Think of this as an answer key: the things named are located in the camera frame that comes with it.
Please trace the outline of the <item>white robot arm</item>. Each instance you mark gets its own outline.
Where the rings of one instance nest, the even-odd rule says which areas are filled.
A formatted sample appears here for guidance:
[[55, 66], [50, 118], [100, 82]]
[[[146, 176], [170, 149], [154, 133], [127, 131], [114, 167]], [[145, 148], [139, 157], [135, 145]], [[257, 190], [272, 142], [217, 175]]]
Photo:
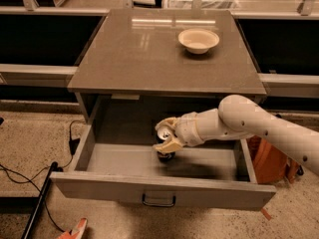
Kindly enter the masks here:
[[256, 135], [319, 174], [319, 132], [280, 119], [244, 96], [230, 95], [209, 111], [163, 119], [156, 125], [156, 131], [159, 136], [166, 136], [162, 143], [154, 146], [163, 155], [208, 140], [244, 139]]

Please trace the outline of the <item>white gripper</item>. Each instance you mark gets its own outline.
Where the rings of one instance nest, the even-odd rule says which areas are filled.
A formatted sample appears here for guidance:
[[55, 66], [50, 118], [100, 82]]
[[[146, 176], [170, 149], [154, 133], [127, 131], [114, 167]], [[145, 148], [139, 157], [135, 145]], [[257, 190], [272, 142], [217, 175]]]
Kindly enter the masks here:
[[[174, 129], [177, 138], [186, 146], [197, 146], [203, 144], [196, 128], [197, 113], [189, 113], [180, 118], [171, 117], [163, 119], [156, 125], [156, 130], [161, 127]], [[162, 154], [168, 154], [181, 150], [183, 145], [178, 140], [165, 141], [154, 145], [154, 149]]]

